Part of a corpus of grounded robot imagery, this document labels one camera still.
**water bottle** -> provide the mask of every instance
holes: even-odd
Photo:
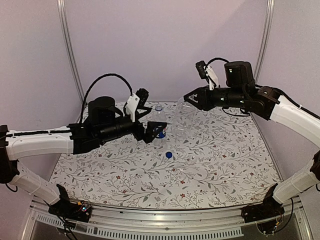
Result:
[[[173,123],[172,135],[178,139],[185,140],[193,128],[194,119],[197,109],[184,98],[180,98],[176,104]]]
[[[160,104],[157,104],[154,108],[152,121],[163,123],[167,121],[164,109]],[[162,149],[166,145],[166,141],[166,129],[163,129],[153,140],[153,145],[157,149]]]

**metal frame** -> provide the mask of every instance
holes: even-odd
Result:
[[[310,227],[299,197],[295,197],[294,215],[303,240],[311,240]],[[138,209],[121,206],[94,204],[89,223],[76,222],[76,233],[107,239],[145,239],[145,240],[183,240],[191,239],[230,239],[243,235],[241,228],[270,221],[274,218],[258,222],[245,223],[241,217],[241,206],[188,209],[157,210]],[[285,214],[291,213],[291,201],[284,204]],[[29,208],[29,218],[22,235],[22,240],[30,240],[36,221],[61,228],[59,219],[48,213],[48,206],[35,197]]]
[[[274,8],[275,8],[275,0],[268,0],[267,7],[266,7],[266,13],[265,13],[261,46],[260,46],[256,66],[254,69],[254,79],[255,79],[256,83],[259,80],[259,76],[260,76],[261,69],[262,69],[262,64],[264,62],[264,58],[265,58],[265,54],[266,54],[266,50],[267,50],[270,29],[271,29],[271,25],[272,25],[272,19],[274,16]]]
[[[253,74],[256,83],[258,83],[259,76],[260,76],[261,69],[262,69],[262,65],[264,62],[265,55],[266,55],[272,20],[273,20],[273,16],[274,16],[274,8],[275,8],[275,0],[268,0],[266,12],[265,12],[265,20],[264,20],[264,27],[263,27],[263,34],[262,34],[260,50],[259,50],[258,59],[257,59],[256,65],[255,65],[254,74]],[[275,170],[278,173],[280,180],[283,181],[284,178],[280,172],[280,169],[279,169],[279,166],[278,166],[277,161],[275,159],[275,156],[273,155],[271,148],[269,147],[268,142],[259,127],[256,116],[253,115],[252,113],[250,113],[250,115],[251,115],[251,118],[252,118],[254,124],[256,125],[256,128],[258,129],[258,131],[262,137],[262,140],[266,146],[266,149],[268,150],[268,152],[270,154],[270,157],[271,157],[273,164],[275,166]]]
[[[72,48],[71,44],[71,39],[70,39],[70,33],[69,33],[69,27],[68,27],[68,21],[67,21],[67,14],[66,14],[66,7],[65,7],[65,1],[64,0],[57,0],[57,7],[58,7],[58,12],[59,12],[59,17],[60,17],[60,23],[61,23],[61,28],[62,28],[62,33],[63,33],[63,39],[65,43],[65,49],[69,58],[69,64],[71,67],[72,75],[73,75],[73,80],[76,86],[76,90],[78,92],[79,98],[81,102],[84,100],[85,93],[84,89],[82,87],[82,83],[79,77],[79,72],[77,69],[77,64],[76,64],[76,59],[74,55],[74,51]]]

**black cable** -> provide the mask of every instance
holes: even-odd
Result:
[[[208,63],[204,66],[204,69],[206,69],[209,66],[209,64],[211,64],[217,60],[224,61],[225,63],[229,63],[229,61],[227,59],[224,59],[222,57],[215,57],[215,58],[212,58],[210,61],[208,61]]]
[[[15,190],[13,190],[11,187],[9,187],[9,185],[8,185],[7,183],[5,184],[5,186],[6,186],[11,192],[14,192],[14,193],[18,192],[18,187],[17,187],[17,186],[15,186]]]
[[[245,112],[242,108],[240,108],[240,112],[243,114],[243,115],[248,115],[250,116],[250,114],[248,112]]]
[[[217,84],[212,80],[212,78],[211,77],[207,77],[207,83],[209,84],[209,81],[213,84],[213,86],[216,88],[217,87]]]
[[[278,232],[282,231],[289,224],[289,222],[290,222],[290,220],[291,220],[291,218],[292,218],[292,216],[294,214],[294,200],[292,198],[290,198],[290,200],[291,200],[291,214],[290,214],[290,217],[289,217],[288,221],[285,223],[285,225],[281,229],[276,230],[274,233],[278,233]]]
[[[242,85],[242,91],[249,100],[252,100],[252,97],[247,93],[247,84]]]
[[[14,135],[12,133],[7,134],[5,136],[0,137],[0,140],[4,139],[4,138],[11,138],[13,136],[20,137],[20,136],[28,136],[28,135],[36,135],[36,134],[66,134],[66,133],[71,133],[71,129],[69,129],[69,130],[51,130],[51,131],[48,131],[48,130],[24,131],[24,132],[16,132],[16,133],[14,133]]]
[[[300,108],[300,105],[298,103],[296,103],[291,97],[289,97],[284,91],[282,91],[281,89],[276,88],[276,87],[274,87],[274,89],[278,90],[282,95],[284,95],[293,105]],[[300,109],[305,111],[306,113],[310,114],[311,116],[315,117],[316,119],[320,120],[320,116],[318,116],[317,114],[313,113],[312,111],[304,108],[303,106]]]
[[[225,114],[228,114],[230,116],[234,116],[234,117],[249,117],[250,115],[238,115],[238,114],[232,114],[232,113],[229,113],[229,112],[226,112],[225,111],[225,108],[222,108],[222,111],[225,113]]]
[[[85,112],[85,107],[86,107],[86,101],[87,101],[87,97],[89,95],[89,92],[91,91],[91,89],[93,88],[93,86],[101,79],[105,78],[105,77],[117,77],[119,79],[121,79],[122,81],[124,81],[124,83],[127,85],[127,87],[129,88],[130,90],[130,95],[133,94],[132,92],[132,87],[130,86],[129,82],[123,77],[123,76],[120,76],[119,74],[116,74],[116,73],[107,73],[107,74],[104,74],[100,77],[98,77],[96,80],[94,80],[94,82],[90,85],[90,87],[88,88],[88,90],[86,91],[85,95],[84,95],[84,99],[83,99],[83,102],[82,102],[82,107],[81,107],[81,115],[80,115],[80,120],[79,120],[79,123],[82,123],[83,119],[84,119],[84,112]]]
[[[65,233],[65,235],[67,236],[67,238],[70,239],[70,240],[72,240],[72,239],[68,236],[69,233],[67,233],[66,228],[68,228],[68,230],[70,231],[71,235],[74,237],[74,240],[78,240],[77,237],[75,236],[75,234],[72,232],[70,226],[69,226],[70,223],[69,223],[67,220],[63,220],[63,219],[57,214],[56,210],[49,205],[49,203],[47,203],[45,200],[43,200],[43,201],[45,202],[45,204],[47,204],[47,206],[54,212],[54,214],[55,214],[55,215],[59,218],[59,220],[63,223],[64,233]]]
[[[126,113],[126,106],[127,106],[127,102],[125,102],[125,104],[123,106],[123,113],[125,116],[128,116],[128,114]]]

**table surface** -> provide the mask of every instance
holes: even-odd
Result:
[[[50,181],[63,185],[73,199],[152,209],[260,202],[280,181],[251,117],[230,116],[221,108],[198,110],[190,136],[177,139],[171,134],[176,104],[161,104],[168,122],[165,148],[156,150],[152,143],[127,135],[86,154],[62,154]],[[151,118],[149,114],[141,121]]]

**bottle label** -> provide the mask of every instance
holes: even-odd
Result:
[[[162,132],[160,132],[155,138],[156,139],[163,139],[165,136],[166,136],[166,128],[164,128],[162,130]]]

